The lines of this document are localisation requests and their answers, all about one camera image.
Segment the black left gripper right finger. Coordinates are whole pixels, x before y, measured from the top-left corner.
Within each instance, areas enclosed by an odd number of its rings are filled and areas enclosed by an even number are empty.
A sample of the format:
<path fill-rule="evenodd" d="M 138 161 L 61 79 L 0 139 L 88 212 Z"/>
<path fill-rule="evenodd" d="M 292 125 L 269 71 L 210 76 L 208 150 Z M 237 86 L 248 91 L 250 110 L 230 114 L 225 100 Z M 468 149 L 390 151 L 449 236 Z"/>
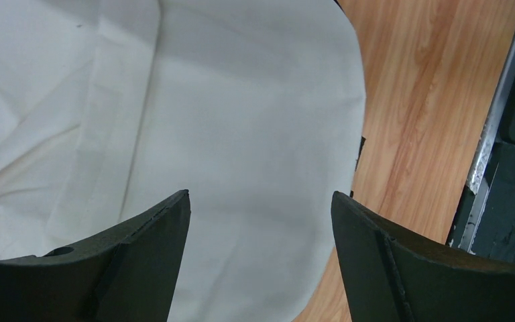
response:
<path fill-rule="evenodd" d="M 331 219 L 354 321 L 515 321 L 515 264 L 435 242 L 341 192 Z"/>

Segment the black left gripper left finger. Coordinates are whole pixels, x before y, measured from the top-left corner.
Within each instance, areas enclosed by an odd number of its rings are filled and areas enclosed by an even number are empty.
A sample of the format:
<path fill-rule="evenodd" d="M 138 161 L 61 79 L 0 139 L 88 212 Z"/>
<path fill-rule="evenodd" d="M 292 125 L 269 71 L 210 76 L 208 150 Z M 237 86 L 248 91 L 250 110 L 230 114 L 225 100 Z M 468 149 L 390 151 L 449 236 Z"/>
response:
<path fill-rule="evenodd" d="M 0 321 L 165 321 L 190 223 L 188 191 L 42 257 L 0 261 Z"/>

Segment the cream canvas backpack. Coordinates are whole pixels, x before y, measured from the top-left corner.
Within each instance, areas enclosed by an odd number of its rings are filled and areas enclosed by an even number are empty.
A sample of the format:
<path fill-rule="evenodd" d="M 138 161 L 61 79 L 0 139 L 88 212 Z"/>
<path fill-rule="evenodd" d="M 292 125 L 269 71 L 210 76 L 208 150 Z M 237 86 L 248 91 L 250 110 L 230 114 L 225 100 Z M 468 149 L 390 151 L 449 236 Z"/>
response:
<path fill-rule="evenodd" d="M 190 192 L 171 321 L 292 321 L 365 113 L 334 1 L 0 1 L 0 260 Z"/>

